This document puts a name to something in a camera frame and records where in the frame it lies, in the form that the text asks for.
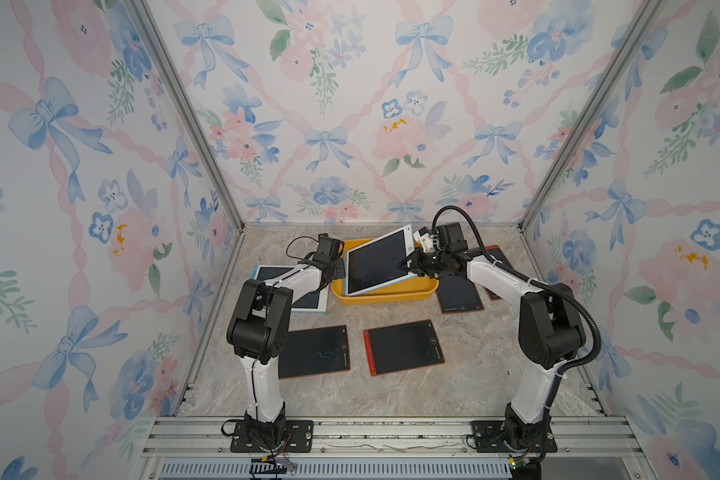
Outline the yellow plastic storage box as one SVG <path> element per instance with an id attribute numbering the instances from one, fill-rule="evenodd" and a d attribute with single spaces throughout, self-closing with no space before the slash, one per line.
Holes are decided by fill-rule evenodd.
<path id="1" fill-rule="evenodd" d="M 426 276 L 414 276 L 399 283 L 357 296 L 344 295 L 343 279 L 333 281 L 330 289 L 341 304 L 352 306 L 427 300 L 435 293 L 438 286 L 439 282 L 436 279 Z"/>

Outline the red writing tablet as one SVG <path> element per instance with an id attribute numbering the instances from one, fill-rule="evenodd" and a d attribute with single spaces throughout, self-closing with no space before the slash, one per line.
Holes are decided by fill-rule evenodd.
<path id="1" fill-rule="evenodd" d="M 436 294 L 443 314 L 468 313 L 484 309 L 475 285 L 459 276 L 441 278 Z"/>
<path id="2" fill-rule="evenodd" d="M 289 331 L 279 356 L 280 379 L 325 375 L 351 370 L 344 325 Z"/>
<path id="3" fill-rule="evenodd" d="M 363 338 L 372 376 L 445 363 L 431 320 L 367 329 Z"/>
<path id="4" fill-rule="evenodd" d="M 491 245 L 486 247 L 486 252 L 489 254 L 489 256 L 492 258 L 492 260 L 497 263 L 500 267 L 504 269 L 512 270 L 513 267 L 511 263 L 509 262 L 509 259 L 506 257 L 506 255 L 503 253 L 501 248 L 498 245 Z M 501 297 L 497 295 L 495 292 L 493 292 L 490 289 L 485 289 L 489 299 L 491 301 L 498 301 L 501 300 Z"/>

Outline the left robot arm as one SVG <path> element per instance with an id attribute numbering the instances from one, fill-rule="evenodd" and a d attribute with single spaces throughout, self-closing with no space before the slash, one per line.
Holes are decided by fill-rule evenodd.
<path id="1" fill-rule="evenodd" d="M 246 379 L 244 431 L 268 446 L 278 446 L 285 438 L 278 364 L 292 304 L 343 276 L 341 257 L 319 260 L 312 255 L 277 277 L 249 279 L 242 286 L 226 339 L 239 357 Z"/>

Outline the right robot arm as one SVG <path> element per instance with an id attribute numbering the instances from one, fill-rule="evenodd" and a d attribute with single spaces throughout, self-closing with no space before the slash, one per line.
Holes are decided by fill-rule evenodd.
<path id="1" fill-rule="evenodd" d="M 454 253 L 416 247 L 398 268 L 429 278 L 464 278 L 518 311 L 517 338 L 525 364 L 499 439 L 514 451 L 541 448 L 550 433 L 551 408 L 564 373 L 581 364 L 577 354 L 586 343 L 583 308 L 571 290 L 521 274 L 479 248 Z"/>

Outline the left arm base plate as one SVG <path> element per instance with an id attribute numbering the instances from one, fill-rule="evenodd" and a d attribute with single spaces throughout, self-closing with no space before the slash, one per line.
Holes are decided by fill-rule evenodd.
<path id="1" fill-rule="evenodd" d="M 314 440 L 314 422 L 311 420 L 283 420 L 262 423 L 246 418 L 235 422 L 231 433 L 222 427 L 230 438 L 232 453 L 310 453 Z"/>

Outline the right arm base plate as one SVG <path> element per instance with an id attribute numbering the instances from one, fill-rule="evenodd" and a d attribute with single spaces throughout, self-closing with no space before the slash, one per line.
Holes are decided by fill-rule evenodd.
<path id="1" fill-rule="evenodd" d="M 470 444 L 479 453 L 556 453 L 557 443 L 549 426 L 527 425 L 504 420 L 474 420 L 470 423 Z"/>

